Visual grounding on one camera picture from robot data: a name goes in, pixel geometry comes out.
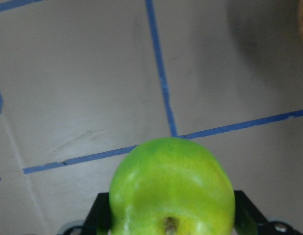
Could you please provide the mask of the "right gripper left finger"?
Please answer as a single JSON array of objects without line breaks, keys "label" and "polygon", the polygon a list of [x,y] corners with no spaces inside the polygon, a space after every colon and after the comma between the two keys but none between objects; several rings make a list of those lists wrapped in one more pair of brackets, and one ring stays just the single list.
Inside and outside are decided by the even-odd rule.
[{"label": "right gripper left finger", "polygon": [[111,229],[109,193],[99,193],[83,223],[82,235],[108,235]]}]

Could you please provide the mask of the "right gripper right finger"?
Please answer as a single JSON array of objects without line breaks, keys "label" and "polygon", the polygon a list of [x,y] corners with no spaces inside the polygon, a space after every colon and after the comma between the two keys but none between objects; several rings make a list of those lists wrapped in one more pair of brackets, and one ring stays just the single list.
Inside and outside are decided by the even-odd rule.
[{"label": "right gripper right finger", "polygon": [[235,231],[238,235],[258,235],[259,228],[267,223],[266,217],[243,191],[235,190],[234,195]]}]

